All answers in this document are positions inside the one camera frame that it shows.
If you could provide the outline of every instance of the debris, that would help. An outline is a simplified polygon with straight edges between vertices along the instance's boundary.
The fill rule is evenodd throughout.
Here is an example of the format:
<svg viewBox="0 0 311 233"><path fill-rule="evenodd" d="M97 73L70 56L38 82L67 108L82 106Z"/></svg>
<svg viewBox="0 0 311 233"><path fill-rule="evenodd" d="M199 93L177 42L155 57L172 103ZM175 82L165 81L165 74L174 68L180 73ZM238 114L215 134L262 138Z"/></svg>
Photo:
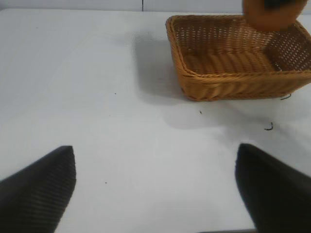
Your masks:
<svg viewBox="0 0 311 233"><path fill-rule="evenodd" d="M269 128L269 129L264 129L264 130L266 130L266 131L271 131L271 130L273 130L273 123L271 122L271 128Z"/></svg>
<svg viewBox="0 0 311 233"><path fill-rule="evenodd" d="M282 98L281 100L286 100L286 99L288 99L288 98L290 98L290 97L292 97L291 94L289 94L289 96L287 96L287 97Z"/></svg>

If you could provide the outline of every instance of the woven texture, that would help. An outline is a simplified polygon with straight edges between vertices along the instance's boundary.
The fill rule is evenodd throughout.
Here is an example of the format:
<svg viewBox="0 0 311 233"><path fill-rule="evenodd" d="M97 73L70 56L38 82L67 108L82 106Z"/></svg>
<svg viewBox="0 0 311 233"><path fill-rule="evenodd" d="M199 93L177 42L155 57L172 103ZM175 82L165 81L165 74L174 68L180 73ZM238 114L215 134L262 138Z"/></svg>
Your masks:
<svg viewBox="0 0 311 233"><path fill-rule="evenodd" d="M166 27L191 100L276 98L311 82L311 37L299 22L266 33L243 16L173 16Z"/></svg>
<svg viewBox="0 0 311 233"><path fill-rule="evenodd" d="M1 233L53 233L76 184L73 149L59 147L0 182Z"/></svg>

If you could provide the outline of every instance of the brown wicker basket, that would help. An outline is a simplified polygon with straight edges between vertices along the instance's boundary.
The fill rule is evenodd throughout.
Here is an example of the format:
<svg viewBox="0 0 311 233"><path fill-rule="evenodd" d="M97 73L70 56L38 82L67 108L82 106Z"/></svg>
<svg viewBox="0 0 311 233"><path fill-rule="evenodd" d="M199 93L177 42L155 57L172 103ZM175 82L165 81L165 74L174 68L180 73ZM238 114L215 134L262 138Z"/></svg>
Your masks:
<svg viewBox="0 0 311 233"><path fill-rule="evenodd" d="M173 16L166 27L191 100L276 98L311 82L311 37L299 22L266 33L243 16Z"/></svg>

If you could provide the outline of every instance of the small black speck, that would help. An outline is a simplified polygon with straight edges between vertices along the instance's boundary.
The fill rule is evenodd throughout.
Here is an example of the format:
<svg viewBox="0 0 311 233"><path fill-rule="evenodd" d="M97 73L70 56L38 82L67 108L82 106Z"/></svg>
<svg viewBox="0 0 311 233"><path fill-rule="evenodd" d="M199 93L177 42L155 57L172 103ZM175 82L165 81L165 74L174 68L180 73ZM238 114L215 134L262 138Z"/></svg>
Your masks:
<svg viewBox="0 0 311 233"><path fill-rule="evenodd" d="M271 128L269 128L269 129L264 129L265 131L271 131L271 130L273 130L273 122L271 122Z"/></svg>

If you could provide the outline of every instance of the white tabletop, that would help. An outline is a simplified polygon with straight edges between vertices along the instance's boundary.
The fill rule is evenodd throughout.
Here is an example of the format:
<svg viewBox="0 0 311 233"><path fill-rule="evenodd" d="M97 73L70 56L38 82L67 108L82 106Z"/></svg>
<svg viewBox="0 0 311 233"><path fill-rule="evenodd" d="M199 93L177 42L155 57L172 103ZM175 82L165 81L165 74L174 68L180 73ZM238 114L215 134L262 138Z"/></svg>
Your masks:
<svg viewBox="0 0 311 233"><path fill-rule="evenodd" d="M77 185L57 233L252 228L234 178L241 142L311 175L311 85L288 100L188 101L171 15L0 12L0 179L73 145Z"/></svg>

